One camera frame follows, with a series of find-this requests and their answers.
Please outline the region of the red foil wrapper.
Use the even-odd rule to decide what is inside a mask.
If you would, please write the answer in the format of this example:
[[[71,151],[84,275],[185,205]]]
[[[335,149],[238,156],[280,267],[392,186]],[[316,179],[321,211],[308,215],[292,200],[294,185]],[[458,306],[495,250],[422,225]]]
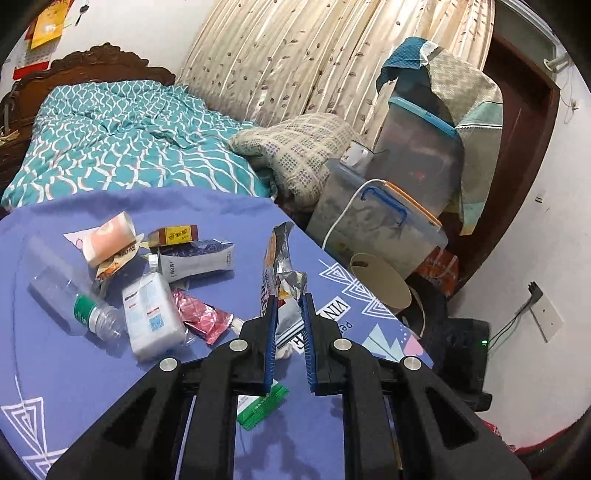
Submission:
[[[172,298],[178,315],[193,335],[212,346],[228,330],[233,315],[208,305],[183,290],[174,290]]]

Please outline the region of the silver foil snack wrapper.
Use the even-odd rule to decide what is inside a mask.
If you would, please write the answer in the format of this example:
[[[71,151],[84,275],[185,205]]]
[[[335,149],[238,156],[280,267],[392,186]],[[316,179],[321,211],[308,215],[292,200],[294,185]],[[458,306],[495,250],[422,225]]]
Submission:
[[[308,274],[294,270],[288,238],[294,223],[287,221],[273,228],[263,258],[260,311],[266,312],[270,296],[277,300],[276,347],[281,348],[304,328],[301,296],[307,292]]]

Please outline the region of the white tissue pack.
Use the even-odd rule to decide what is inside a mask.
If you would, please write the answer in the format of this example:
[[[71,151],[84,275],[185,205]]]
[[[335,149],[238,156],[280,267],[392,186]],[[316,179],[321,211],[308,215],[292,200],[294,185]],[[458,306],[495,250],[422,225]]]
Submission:
[[[131,351],[138,362],[152,360],[185,342],[186,329],[160,273],[148,273],[125,287],[122,303]]]

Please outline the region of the grey white squeeze tube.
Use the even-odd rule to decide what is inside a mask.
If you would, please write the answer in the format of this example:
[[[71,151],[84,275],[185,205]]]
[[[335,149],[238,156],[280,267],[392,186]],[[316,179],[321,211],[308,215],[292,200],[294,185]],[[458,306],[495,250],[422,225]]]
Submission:
[[[151,272],[160,273],[173,283],[188,277],[232,271],[235,268],[235,244],[216,239],[197,240],[161,247],[146,260]]]

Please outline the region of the brown yellow cigarette box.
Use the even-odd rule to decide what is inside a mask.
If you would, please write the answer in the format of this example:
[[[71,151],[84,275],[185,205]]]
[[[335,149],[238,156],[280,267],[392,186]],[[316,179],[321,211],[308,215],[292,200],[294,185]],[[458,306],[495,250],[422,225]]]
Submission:
[[[147,247],[160,248],[197,241],[198,227],[195,224],[158,228],[148,234]]]

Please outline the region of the brown snack wrapper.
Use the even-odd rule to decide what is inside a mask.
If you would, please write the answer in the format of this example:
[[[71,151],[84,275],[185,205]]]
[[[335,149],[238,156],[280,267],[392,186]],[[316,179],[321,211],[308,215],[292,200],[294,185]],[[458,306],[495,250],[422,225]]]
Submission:
[[[110,258],[100,263],[96,270],[95,279],[101,282],[113,277],[125,265],[135,258],[141,249],[141,243],[132,243]]]

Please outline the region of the pink paper cup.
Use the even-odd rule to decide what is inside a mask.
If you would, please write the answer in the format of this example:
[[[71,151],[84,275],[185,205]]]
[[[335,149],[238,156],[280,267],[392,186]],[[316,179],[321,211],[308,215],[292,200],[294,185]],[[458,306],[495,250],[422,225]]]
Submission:
[[[64,238],[73,244],[91,267],[97,267],[136,238],[134,224],[125,211],[106,221],[99,227],[65,233]]]

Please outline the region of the clear plastic bottle green label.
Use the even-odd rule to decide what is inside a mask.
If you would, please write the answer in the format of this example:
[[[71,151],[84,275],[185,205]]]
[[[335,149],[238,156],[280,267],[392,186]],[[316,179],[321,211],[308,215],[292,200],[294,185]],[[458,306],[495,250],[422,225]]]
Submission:
[[[121,312],[94,294],[83,272],[40,237],[27,241],[25,260],[31,295],[69,335],[91,334],[107,344],[124,339]]]

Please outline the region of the beige round trash bin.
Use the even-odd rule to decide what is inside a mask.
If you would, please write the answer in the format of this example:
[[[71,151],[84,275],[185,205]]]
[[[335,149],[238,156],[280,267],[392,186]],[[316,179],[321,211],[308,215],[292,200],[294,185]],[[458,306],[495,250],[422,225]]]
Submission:
[[[349,261],[356,279],[365,285],[392,313],[412,304],[412,294],[405,279],[383,259],[367,253],[356,253]]]

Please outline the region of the black bag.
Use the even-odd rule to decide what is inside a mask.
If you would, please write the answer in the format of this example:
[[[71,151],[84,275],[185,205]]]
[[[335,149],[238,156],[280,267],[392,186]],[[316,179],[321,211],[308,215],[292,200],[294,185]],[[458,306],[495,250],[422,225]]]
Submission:
[[[490,324],[473,318],[453,318],[448,300],[417,273],[406,279],[412,303],[399,320],[418,337],[433,361],[433,371],[475,412],[490,409],[493,395],[484,391]]]

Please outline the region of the orange plastic bag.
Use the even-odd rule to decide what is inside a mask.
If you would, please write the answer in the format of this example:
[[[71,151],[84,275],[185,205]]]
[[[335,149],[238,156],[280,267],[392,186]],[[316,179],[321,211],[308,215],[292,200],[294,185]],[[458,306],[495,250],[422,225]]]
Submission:
[[[451,298],[458,284],[459,259],[448,250],[436,247],[415,272]]]

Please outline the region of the blue patterned tablecloth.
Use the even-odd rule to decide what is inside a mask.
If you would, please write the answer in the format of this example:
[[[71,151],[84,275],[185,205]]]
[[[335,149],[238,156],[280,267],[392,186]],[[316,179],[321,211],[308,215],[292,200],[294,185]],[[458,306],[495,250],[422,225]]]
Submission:
[[[84,268],[70,232],[103,224],[120,212],[136,229],[194,224],[202,238],[235,246],[229,273],[194,280],[194,297],[247,320],[259,315],[263,258],[273,228],[286,221],[267,198],[171,187],[85,192],[19,208],[1,222],[1,430],[37,478],[144,374],[128,348],[106,350],[75,336],[31,296],[32,236],[70,265]],[[280,407],[252,430],[238,430],[238,479],[339,479],[344,474],[342,400],[308,388],[304,353],[276,364],[287,388]]]

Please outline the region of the beige checked folded blanket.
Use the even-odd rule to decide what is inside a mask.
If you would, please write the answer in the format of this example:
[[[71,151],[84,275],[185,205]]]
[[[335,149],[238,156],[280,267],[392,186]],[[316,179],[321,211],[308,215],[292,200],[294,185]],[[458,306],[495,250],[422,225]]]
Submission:
[[[255,170],[269,169],[280,198],[297,210],[318,203],[329,176],[325,163],[338,159],[360,136],[349,123],[329,113],[304,114],[270,127],[239,131],[229,148]]]

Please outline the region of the tall clear storage bin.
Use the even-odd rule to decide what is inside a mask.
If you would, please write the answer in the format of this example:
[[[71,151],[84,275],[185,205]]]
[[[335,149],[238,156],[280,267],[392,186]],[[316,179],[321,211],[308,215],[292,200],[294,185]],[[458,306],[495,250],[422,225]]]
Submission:
[[[459,192],[464,147],[454,127],[394,96],[366,176],[389,181],[438,217]]]

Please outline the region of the teal white patterned duvet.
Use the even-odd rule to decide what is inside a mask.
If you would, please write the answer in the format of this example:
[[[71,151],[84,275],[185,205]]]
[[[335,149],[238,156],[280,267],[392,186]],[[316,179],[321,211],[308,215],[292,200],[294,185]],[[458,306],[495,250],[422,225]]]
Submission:
[[[1,205],[11,211],[82,192],[170,186],[269,197],[269,180],[229,147],[250,126],[208,109],[182,86],[58,86],[38,110]]]

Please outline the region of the beige floral curtain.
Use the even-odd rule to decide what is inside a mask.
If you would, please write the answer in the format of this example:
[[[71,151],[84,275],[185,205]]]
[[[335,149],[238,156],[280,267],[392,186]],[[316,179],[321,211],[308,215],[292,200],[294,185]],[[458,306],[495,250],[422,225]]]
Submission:
[[[328,112],[374,146],[391,86],[376,87],[405,39],[431,40],[483,69],[493,1],[225,0],[195,36],[177,83],[211,110],[269,127]]]

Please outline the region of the teal beige draped cloth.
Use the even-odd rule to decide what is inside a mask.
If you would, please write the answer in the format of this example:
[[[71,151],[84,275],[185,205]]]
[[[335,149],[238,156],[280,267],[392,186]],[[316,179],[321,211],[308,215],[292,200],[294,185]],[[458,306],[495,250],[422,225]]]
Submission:
[[[376,88],[404,73],[427,75],[428,86],[451,115],[462,140],[465,160],[457,211],[461,234],[471,235],[485,209],[497,167],[502,130],[503,95],[486,74],[440,45],[409,37],[383,64]]]

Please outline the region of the dark wooden door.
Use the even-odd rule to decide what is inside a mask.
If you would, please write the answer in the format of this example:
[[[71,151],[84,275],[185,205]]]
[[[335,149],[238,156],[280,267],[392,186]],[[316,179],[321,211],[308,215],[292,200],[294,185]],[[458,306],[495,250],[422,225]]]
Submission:
[[[459,217],[440,216],[446,250],[459,260],[457,290],[471,279],[515,219],[540,170],[559,107],[559,87],[502,36],[493,36],[484,72],[503,94],[504,125],[496,171],[474,232],[460,234]]]

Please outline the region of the carved wooden headboard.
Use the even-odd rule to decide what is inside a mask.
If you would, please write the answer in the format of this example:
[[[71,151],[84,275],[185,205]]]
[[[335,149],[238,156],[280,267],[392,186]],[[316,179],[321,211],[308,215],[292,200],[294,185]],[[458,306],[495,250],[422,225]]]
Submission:
[[[13,138],[1,146],[1,188],[20,169],[28,150],[32,127],[47,95],[57,86],[89,82],[153,80],[170,86],[175,75],[152,67],[146,59],[105,43],[51,62],[50,68],[25,75],[1,99],[1,134]]]

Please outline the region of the white wall socket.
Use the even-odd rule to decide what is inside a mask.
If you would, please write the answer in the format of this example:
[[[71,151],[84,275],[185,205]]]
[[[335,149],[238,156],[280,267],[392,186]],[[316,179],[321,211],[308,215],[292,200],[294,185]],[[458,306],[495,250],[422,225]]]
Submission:
[[[564,325],[564,321],[549,298],[536,282],[528,285],[531,295],[530,310],[546,343],[549,343]]]

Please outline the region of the red yellow wall calendar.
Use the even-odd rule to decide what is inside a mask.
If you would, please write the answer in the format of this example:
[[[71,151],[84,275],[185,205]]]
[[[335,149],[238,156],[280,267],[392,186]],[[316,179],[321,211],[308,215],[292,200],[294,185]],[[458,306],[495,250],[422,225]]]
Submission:
[[[66,0],[52,1],[30,24],[14,60],[14,81],[49,68],[72,4]]]

